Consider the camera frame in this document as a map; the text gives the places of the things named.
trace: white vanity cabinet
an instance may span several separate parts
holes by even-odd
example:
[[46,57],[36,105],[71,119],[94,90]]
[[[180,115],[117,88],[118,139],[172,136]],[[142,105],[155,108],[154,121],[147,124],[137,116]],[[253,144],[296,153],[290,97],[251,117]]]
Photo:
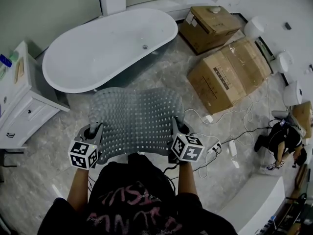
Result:
[[[45,122],[60,110],[69,111],[58,101],[41,67],[28,54],[27,44],[22,42],[16,51],[17,62],[6,67],[0,81],[0,149],[26,148],[24,143]],[[18,77],[16,69],[21,58],[24,71]]]

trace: person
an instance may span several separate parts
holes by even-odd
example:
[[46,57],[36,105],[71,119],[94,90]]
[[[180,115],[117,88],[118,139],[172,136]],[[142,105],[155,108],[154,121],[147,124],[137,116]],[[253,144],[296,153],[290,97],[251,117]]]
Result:
[[271,151],[276,160],[275,163],[267,167],[268,170],[282,167],[292,152],[294,164],[300,166],[307,160],[307,153],[302,146],[301,136],[288,124],[281,126],[281,123],[277,123],[273,126],[268,137],[260,135],[254,150],[258,152],[262,146]]
[[67,200],[57,198],[38,234],[235,235],[224,218],[202,208],[190,163],[179,165],[178,194],[146,156],[110,162],[88,199],[89,172],[77,169]]

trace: black clothing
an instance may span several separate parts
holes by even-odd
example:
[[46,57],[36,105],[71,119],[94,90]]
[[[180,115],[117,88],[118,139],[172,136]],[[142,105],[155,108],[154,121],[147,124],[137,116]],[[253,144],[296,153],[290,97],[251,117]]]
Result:
[[235,235],[222,217],[202,208],[197,195],[175,196],[161,170],[144,156],[132,154],[128,164],[111,162],[95,183],[83,217],[58,198],[38,234]]
[[302,144],[300,134],[290,125],[285,124],[283,127],[279,123],[275,124],[268,137],[261,136],[261,144],[263,147],[273,152],[275,159],[277,160],[278,145],[281,142],[285,142],[285,150],[290,154],[294,152],[294,149]]

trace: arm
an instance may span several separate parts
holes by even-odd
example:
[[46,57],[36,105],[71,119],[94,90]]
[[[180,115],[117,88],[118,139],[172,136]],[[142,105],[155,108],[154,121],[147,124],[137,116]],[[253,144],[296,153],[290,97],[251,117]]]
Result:
[[285,150],[285,142],[281,142],[279,145],[278,145],[278,148],[277,148],[277,160],[275,162],[275,164],[277,166],[280,165],[282,159],[283,159],[283,155],[284,155],[284,150]]
[[88,173],[88,170],[77,169],[67,197],[78,213],[82,213],[88,203]]
[[179,165],[178,193],[183,192],[197,195],[194,173],[190,162]]
[[290,155],[290,153],[289,153],[289,152],[286,152],[286,153],[283,155],[282,160],[286,161],[286,159],[288,158],[289,155]]

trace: bathtub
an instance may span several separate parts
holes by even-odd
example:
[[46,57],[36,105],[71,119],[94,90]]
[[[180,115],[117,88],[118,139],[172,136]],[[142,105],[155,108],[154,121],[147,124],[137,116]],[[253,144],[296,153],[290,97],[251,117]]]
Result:
[[171,41],[177,24],[153,9],[121,12],[86,23],[58,37],[43,60],[43,73],[66,93],[93,90]]

